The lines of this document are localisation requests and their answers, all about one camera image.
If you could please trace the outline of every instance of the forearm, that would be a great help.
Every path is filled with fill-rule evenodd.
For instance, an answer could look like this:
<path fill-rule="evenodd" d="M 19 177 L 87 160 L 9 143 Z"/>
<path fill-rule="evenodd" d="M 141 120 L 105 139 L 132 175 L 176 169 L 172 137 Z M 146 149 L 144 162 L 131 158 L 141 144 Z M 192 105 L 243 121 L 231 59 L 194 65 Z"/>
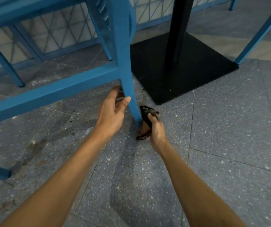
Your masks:
<path fill-rule="evenodd" d="M 161 148 L 160 155 L 191 227 L 245 226 L 234 211 L 187 166 L 168 142 Z"/>
<path fill-rule="evenodd" d="M 108 139 L 94 131 L 74 155 L 2 224 L 8 226 L 62 226 L 92 162 Z"/>

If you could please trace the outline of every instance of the person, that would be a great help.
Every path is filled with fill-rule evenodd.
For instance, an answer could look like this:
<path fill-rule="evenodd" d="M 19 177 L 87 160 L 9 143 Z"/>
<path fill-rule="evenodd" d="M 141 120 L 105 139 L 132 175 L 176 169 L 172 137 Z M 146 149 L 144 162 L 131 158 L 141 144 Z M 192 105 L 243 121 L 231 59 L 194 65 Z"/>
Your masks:
<path fill-rule="evenodd" d="M 98 153 L 121 128 L 131 98 L 123 98 L 120 86 L 112 88 L 102 103 L 96 126 L 73 156 L 35 193 L 17 208 L 0 227 L 59 227 Z M 191 227 L 245 226 L 234 211 L 210 189 L 175 152 L 165 135 L 164 125 L 149 114 L 150 142 L 161 156 Z"/>

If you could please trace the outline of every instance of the hand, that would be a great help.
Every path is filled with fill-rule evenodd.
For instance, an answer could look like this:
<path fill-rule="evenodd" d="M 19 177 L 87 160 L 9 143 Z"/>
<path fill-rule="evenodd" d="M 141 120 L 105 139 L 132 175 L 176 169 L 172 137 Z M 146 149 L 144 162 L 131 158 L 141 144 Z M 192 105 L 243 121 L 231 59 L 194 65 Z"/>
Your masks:
<path fill-rule="evenodd" d="M 151 145 L 157 153 L 161 154 L 162 147 L 168 142 L 165 135 L 164 124 L 150 113 L 148 114 L 148 118 L 152 122 L 152 134 L 150 136 Z"/>
<path fill-rule="evenodd" d="M 121 87 L 119 85 L 114 86 L 99 109 L 95 132 L 109 140 L 121 128 L 125 109 L 131 100 L 129 96 L 124 99 L 119 99 L 122 97 L 124 97 L 124 95 Z"/>

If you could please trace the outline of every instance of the gray tile floor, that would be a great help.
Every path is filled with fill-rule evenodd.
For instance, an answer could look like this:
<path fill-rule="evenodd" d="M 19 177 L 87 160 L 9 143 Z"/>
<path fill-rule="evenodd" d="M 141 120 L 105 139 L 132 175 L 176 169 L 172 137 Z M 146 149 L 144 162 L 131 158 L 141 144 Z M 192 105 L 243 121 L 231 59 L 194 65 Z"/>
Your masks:
<path fill-rule="evenodd" d="M 271 0 L 239 0 L 235 12 L 225 3 L 192 14 L 188 31 L 251 37 L 259 26 L 242 13 L 250 19 L 264 15 L 254 3 L 271 11 Z M 161 34 L 169 25 L 137 32 L 135 40 Z M 102 47 L 95 45 L 19 71 L 25 88 L 2 76 L 0 100 L 106 62 Z M 13 171 L 0 181 L 0 222 L 72 155 L 115 84 L 0 122 L 0 166 Z M 134 90 L 138 104 L 161 111 L 181 157 L 248 226 L 271 226 L 271 61 L 246 59 L 238 71 L 161 106 L 137 80 Z M 92 165 L 65 226 L 188 226 L 164 164 L 148 141 L 135 141 L 136 132 L 128 113 Z"/>

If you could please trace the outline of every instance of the fingernail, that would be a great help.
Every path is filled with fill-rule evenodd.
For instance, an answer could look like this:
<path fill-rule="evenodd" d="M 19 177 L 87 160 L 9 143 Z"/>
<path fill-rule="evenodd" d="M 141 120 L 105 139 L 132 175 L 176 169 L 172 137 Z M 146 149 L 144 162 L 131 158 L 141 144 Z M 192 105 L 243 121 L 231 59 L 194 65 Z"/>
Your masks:
<path fill-rule="evenodd" d="M 131 100 L 131 97 L 130 97 L 130 96 L 127 96 L 125 99 L 126 99 L 127 103 L 129 103 L 130 100 Z"/>

